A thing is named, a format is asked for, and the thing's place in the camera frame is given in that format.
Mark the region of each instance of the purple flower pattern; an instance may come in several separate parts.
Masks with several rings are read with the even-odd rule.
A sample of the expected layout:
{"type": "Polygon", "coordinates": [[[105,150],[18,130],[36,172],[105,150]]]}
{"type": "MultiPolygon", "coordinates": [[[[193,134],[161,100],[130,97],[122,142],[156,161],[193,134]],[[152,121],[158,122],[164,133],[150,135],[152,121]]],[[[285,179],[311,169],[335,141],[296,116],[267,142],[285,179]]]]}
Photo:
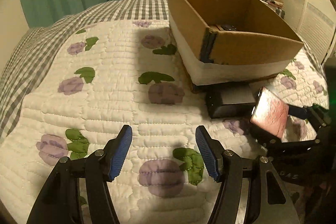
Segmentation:
{"type": "Polygon", "coordinates": [[[84,86],[83,79],[80,77],[72,77],[70,79],[63,80],[58,86],[58,92],[64,93],[64,95],[72,95],[82,91],[84,86]]]}
{"type": "Polygon", "coordinates": [[[313,86],[314,86],[317,94],[323,92],[323,87],[321,86],[321,84],[319,82],[317,82],[317,81],[314,80],[313,86]]]}
{"type": "Polygon", "coordinates": [[[307,136],[308,128],[305,120],[295,119],[293,122],[294,133],[299,137],[300,140],[307,136]]]}
{"type": "Polygon", "coordinates": [[[225,120],[223,124],[226,129],[229,129],[234,134],[247,135],[249,133],[249,122],[245,119],[225,120]]]}
{"type": "Polygon", "coordinates": [[[71,44],[70,47],[68,48],[68,53],[70,55],[76,55],[76,54],[82,52],[84,48],[85,48],[85,43],[84,42],[78,42],[78,43],[75,43],[75,44],[71,44]]]}
{"type": "Polygon", "coordinates": [[[287,76],[284,76],[280,79],[280,82],[281,84],[283,84],[286,89],[293,89],[295,90],[296,89],[296,82],[292,79],[292,78],[289,78],[287,76]]]}
{"type": "Polygon", "coordinates": [[[152,25],[152,22],[147,22],[147,21],[134,21],[134,25],[142,28],[148,28],[150,25],[152,25]]]}
{"type": "Polygon", "coordinates": [[[298,69],[305,69],[305,66],[300,62],[300,61],[295,61],[294,65],[298,68],[298,69]]]}
{"type": "Polygon", "coordinates": [[[50,166],[55,166],[61,157],[68,155],[68,146],[62,137],[45,134],[41,141],[36,143],[41,159],[50,166]]]}
{"type": "Polygon", "coordinates": [[[141,44],[145,48],[160,48],[162,47],[166,42],[162,37],[157,37],[154,35],[147,35],[141,40],[141,44]]]}
{"type": "Polygon", "coordinates": [[[182,103],[184,90],[173,83],[161,82],[150,86],[148,97],[153,104],[175,105],[182,103]]]}
{"type": "Polygon", "coordinates": [[[162,159],[146,161],[140,167],[138,181],[151,194],[171,198],[182,191],[185,179],[176,162],[162,159]]]}

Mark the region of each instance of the blue gripper pad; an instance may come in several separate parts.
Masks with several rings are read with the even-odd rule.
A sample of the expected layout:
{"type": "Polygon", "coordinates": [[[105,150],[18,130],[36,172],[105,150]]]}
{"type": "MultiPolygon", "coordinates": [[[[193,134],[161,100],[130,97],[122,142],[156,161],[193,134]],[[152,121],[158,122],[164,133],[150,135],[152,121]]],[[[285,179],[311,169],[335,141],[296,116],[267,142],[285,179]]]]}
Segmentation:
{"type": "Polygon", "coordinates": [[[218,170],[218,164],[216,162],[217,160],[214,151],[212,151],[210,148],[210,143],[213,141],[213,139],[210,137],[204,126],[198,126],[196,128],[195,137],[198,149],[201,153],[209,176],[211,176],[214,181],[219,182],[221,174],[218,170]]]}
{"type": "Polygon", "coordinates": [[[114,140],[116,143],[115,153],[111,158],[111,166],[109,171],[109,178],[114,180],[123,167],[127,152],[132,142],[132,128],[128,125],[124,125],[114,140]]]}

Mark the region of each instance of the quilted bedspread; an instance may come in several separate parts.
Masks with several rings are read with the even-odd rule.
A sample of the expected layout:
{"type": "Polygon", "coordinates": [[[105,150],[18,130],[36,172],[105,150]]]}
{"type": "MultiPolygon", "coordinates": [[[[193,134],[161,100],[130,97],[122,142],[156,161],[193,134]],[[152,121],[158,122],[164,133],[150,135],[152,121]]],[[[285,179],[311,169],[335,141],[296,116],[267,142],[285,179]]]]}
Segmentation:
{"type": "MultiPolygon", "coordinates": [[[[304,50],[272,85],[288,103],[328,107],[324,78],[304,50]]],[[[204,95],[189,90],[168,20],[100,22],[73,33],[22,104],[16,128],[0,149],[0,199],[18,224],[62,156],[102,149],[124,124],[133,141],[120,175],[109,183],[121,223],[207,223],[220,185],[209,177],[195,142],[204,125],[212,138],[242,157],[264,151],[244,119],[208,117],[204,95]]],[[[313,139],[311,125],[289,118],[284,141],[313,139]]],[[[85,223],[90,223],[81,181],[85,223]]],[[[247,189],[236,223],[245,214],[247,189]]]]}

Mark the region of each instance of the gray checkered blanket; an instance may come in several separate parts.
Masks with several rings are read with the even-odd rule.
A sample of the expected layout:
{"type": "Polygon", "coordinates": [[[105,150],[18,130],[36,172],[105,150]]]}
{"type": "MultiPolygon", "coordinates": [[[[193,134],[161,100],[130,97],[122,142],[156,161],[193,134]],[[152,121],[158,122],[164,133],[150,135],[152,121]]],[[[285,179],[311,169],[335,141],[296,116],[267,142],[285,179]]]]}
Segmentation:
{"type": "Polygon", "coordinates": [[[30,29],[23,36],[0,79],[0,143],[18,123],[24,96],[43,81],[68,37],[93,23],[123,19],[167,20],[167,0],[109,1],[65,16],[50,27],[30,29]]]}

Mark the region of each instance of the cardboard box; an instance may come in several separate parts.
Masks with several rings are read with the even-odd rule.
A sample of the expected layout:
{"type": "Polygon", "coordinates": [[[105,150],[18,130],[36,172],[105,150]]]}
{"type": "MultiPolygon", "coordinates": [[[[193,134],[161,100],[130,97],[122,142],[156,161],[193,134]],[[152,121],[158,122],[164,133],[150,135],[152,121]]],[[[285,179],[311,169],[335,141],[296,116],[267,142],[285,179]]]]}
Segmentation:
{"type": "Polygon", "coordinates": [[[303,46],[260,0],[168,0],[168,6],[172,33],[195,85],[276,75],[303,46]],[[216,30],[221,24],[239,31],[216,30]]]}

